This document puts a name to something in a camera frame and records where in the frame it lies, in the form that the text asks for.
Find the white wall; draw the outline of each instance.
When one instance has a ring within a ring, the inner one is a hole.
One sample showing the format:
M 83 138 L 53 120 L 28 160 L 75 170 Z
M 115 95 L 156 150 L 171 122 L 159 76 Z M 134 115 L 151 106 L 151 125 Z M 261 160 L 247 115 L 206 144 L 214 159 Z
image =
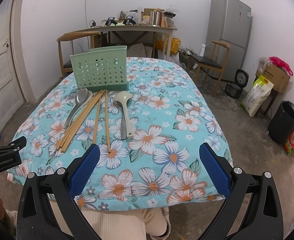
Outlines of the white wall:
M 23 56 L 38 99 L 61 76 L 57 38 L 86 28 L 84 0 L 23 0 L 21 10 Z M 62 46 L 66 61 L 69 43 Z
M 196 52 L 206 41 L 210 0 L 87 0 L 87 20 L 98 24 L 121 10 L 175 7 L 178 28 L 174 35 L 182 45 Z M 66 32 L 86 28 L 85 0 L 23 0 L 21 12 L 21 43 L 32 91 L 38 99 L 61 76 L 56 39 Z M 80 41 L 88 50 L 87 39 Z M 68 60 L 69 43 L 62 43 L 64 61 Z M 75 42 L 75 50 L 81 50 Z
M 253 26 L 243 69 L 250 75 L 246 91 L 255 78 L 254 63 L 260 56 L 277 56 L 294 72 L 294 0 L 241 0 L 252 8 Z M 273 114 L 281 100 L 294 103 L 294 76 L 284 95 L 272 105 Z

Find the refrigerator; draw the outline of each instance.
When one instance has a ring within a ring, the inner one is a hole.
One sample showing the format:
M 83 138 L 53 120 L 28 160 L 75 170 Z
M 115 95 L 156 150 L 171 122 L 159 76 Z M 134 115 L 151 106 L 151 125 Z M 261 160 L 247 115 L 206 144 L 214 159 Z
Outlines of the refrigerator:
M 223 80 L 234 81 L 237 69 L 241 69 L 246 56 L 252 29 L 252 9 L 239 0 L 211 0 L 206 48 L 204 56 L 210 58 L 214 44 L 222 41 L 230 45 Z M 213 60 L 223 64 L 226 49 L 216 46 Z M 209 76 L 218 78 L 220 73 L 208 70 Z

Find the black trash can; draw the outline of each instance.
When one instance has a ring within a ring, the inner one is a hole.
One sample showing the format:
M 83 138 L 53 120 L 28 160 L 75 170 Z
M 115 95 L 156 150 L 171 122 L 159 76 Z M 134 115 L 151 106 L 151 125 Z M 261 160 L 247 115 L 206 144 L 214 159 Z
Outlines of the black trash can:
M 276 143 L 284 143 L 294 131 L 294 104 L 282 101 L 268 125 L 269 135 Z

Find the blue gripper pad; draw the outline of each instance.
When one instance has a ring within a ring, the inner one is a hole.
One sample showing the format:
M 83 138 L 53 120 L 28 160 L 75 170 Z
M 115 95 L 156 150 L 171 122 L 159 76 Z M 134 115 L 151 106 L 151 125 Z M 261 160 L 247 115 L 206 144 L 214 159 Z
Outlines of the blue gripper pad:
M 100 149 L 95 145 L 87 154 L 82 163 L 78 166 L 69 181 L 69 196 L 74 199 L 84 190 L 88 179 L 93 173 L 100 158 Z
M 206 144 L 202 144 L 199 147 L 199 158 L 203 163 L 217 192 L 220 195 L 223 195 L 225 198 L 228 198 L 230 194 L 229 177 L 226 175 L 223 168 L 213 156 L 215 153 L 212 152 L 212 149 L 209 149 L 208 147 L 210 146 L 207 146 Z

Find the blue floral cloth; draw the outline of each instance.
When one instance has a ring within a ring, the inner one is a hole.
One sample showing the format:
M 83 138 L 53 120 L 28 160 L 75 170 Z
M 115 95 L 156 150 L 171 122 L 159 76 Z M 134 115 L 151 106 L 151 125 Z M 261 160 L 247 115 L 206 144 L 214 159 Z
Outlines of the blue floral cloth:
M 199 159 L 207 142 L 215 153 L 232 162 L 225 136 L 201 93 L 178 65 L 151 58 L 127 58 L 129 103 L 134 138 L 120 140 L 121 110 L 109 92 L 105 120 L 102 97 L 97 144 L 101 156 L 75 201 L 93 209 L 120 211 L 222 199 Z M 29 172 L 52 174 L 67 167 L 91 145 L 95 107 L 65 153 L 56 151 L 63 125 L 75 104 L 74 75 L 66 77 L 19 127 L 24 135 L 22 164 L 8 170 L 8 180 L 23 184 Z M 111 152 L 106 145 L 109 125 Z

